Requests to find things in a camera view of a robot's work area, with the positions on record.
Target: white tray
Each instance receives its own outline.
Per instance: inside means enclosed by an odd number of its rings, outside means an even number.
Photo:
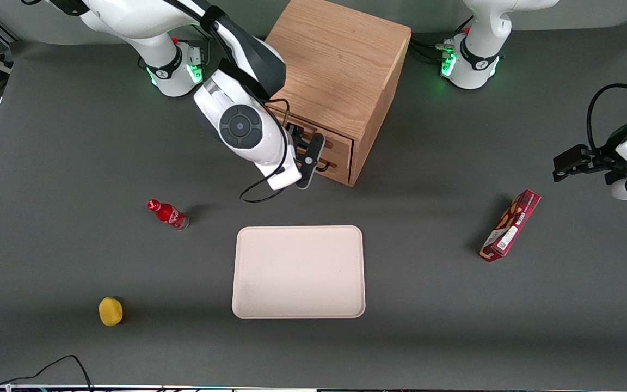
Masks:
[[[362,235],[355,226],[239,231],[231,302],[237,317],[355,318],[365,306]]]

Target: red box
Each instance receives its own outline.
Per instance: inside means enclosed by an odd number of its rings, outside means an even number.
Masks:
[[[492,262],[507,255],[512,248],[514,239],[524,228],[539,201],[540,196],[529,191],[529,189],[517,196],[507,211],[502,214],[497,228],[490,233],[488,240],[483,244],[483,248],[478,252],[481,258]]]

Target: red bottle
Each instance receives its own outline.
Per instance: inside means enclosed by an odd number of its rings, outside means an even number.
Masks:
[[[185,230],[190,224],[190,220],[184,213],[175,209],[171,204],[161,204],[158,200],[151,199],[146,206],[154,211],[159,221],[171,225],[178,231]]]

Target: green led light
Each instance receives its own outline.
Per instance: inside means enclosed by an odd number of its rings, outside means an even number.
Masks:
[[[189,72],[190,77],[195,84],[202,82],[202,69],[200,67],[197,65],[185,64],[185,69],[187,69],[187,72]]]
[[[446,77],[450,76],[454,64],[456,64],[456,55],[452,53],[442,64],[442,74]]]
[[[497,58],[495,58],[495,65],[493,65],[493,70],[490,71],[490,76],[493,76],[495,74],[498,62],[500,62],[500,56],[497,56]]]
[[[154,75],[151,73],[151,71],[149,70],[149,67],[146,68],[146,72],[149,73],[149,76],[151,77],[151,84],[156,86],[156,80],[154,80]]]

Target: wooden box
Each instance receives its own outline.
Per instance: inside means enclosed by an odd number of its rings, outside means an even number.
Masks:
[[[396,93],[410,28],[325,0],[291,0],[266,42],[287,64],[274,99],[289,122],[326,136],[319,172],[354,186]],[[283,103],[268,104],[279,119]]]

